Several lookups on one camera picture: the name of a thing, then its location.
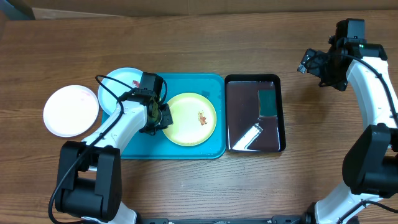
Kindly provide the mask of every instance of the tray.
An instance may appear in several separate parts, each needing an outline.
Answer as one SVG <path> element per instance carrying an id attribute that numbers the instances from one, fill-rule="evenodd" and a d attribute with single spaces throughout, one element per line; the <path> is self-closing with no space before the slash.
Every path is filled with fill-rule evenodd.
<path id="1" fill-rule="evenodd" d="M 122 159 L 217 159 L 226 149 L 224 80 L 209 73 L 158 73 L 167 82 L 166 101 L 181 93 L 198 93 L 213 104 L 217 114 L 214 133 L 197 146 L 179 146 L 159 131 L 155 136 L 137 133 L 123 151 Z M 102 123 L 109 115 L 103 113 Z"/>

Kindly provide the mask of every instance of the blue tray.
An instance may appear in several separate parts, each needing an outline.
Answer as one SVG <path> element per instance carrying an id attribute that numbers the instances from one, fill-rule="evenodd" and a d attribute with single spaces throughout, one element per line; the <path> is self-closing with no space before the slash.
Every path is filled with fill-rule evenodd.
<path id="1" fill-rule="evenodd" d="M 210 100 L 217 114 L 214 133 L 204 143 L 184 147 L 158 131 L 155 136 L 137 133 L 123 151 L 122 159 L 217 159 L 226 149 L 224 80 L 217 74 L 158 73 L 167 82 L 166 102 L 181 93 L 198 93 Z M 102 123 L 109 116 L 103 113 Z"/>

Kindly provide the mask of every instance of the plate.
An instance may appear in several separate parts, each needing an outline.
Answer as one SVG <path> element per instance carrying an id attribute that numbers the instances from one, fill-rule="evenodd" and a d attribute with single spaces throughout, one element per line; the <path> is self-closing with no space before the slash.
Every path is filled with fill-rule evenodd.
<path id="1" fill-rule="evenodd" d="M 217 122 L 216 110 L 204 96 L 182 93 L 171 98 L 167 104 L 173 124 L 163 132 L 175 144 L 196 146 L 213 134 Z"/>
<path id="2" fill-rule="evenodd" d="M 98 110 L 97 97 L 89 88 L 65 86 L 47 100 L 43 109 L 44 125 L 56 136 L 77 136 L 94 124 Z"/>
<path id="3" fill-rule="evenodd" d="M 136 68 L 119 68 L 107 74 L 107 77 L 115 78 L 133 88 L 139 86 L 139 82 L 141 81 L 141 76 L 142 76 L 142 71 Z M 108 87 L 116 96 L 121 96 L 124 92 L 130 90 L 124 85 L 107 78 L 104 78 L 102 80 L 102 84 Z M 101 105 L 105 113 L 107 113 L 108 115 L 112 115 L 113 111 L 115 111 L 116 109 L 117 101 L 102 86 L 99 86 L 98 88 L 98 101 L 99 105 Z"/>

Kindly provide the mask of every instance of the table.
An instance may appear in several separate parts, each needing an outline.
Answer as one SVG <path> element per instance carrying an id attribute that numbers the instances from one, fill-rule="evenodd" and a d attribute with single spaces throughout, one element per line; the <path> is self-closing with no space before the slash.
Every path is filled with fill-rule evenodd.
<path id="1" fill-rule="evenodd" d="M 343 158 L 362 133 L 350 86 L 345 92 L 319 88 L 317 77 L 296 72 L 305 50 L 327 50 L 335 24 L 348 17 L 366 20 L 366 38 L 384 46 L 398 86 L 398 11 L 6 22 L 0 41 L 0 222 L 50 223 L 47 204 L 66 139 L 46 130 L 44 104 L 66 85 L 96 92 L 94 76 L 120 67 L 223 77 L 275 73 L 282 82 L 287 139 L 282 154 L 122 161 L 126 205 L 146 218 L 301 214 L 342 180 Z M 97 119 L 74 140 L 99 125 Z M 382 202 L 398 207 L 398 197 Z M 359 216 L 362 223 L 398 222 L 398 215 L 376 207 Z"/>

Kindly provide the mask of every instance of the pale yellow plate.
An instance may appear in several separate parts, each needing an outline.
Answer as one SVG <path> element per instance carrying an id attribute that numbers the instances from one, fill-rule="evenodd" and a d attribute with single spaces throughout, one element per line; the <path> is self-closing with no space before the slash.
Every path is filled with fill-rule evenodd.
<path id="1" fill-rule="evenodd" d="M 167 104 L 173 124 L 163 132 L 175 144 L 196 146 L 213 134 L 217 122 L 216 110 L 204 96 L 182 93 L 171 98 Z"/>

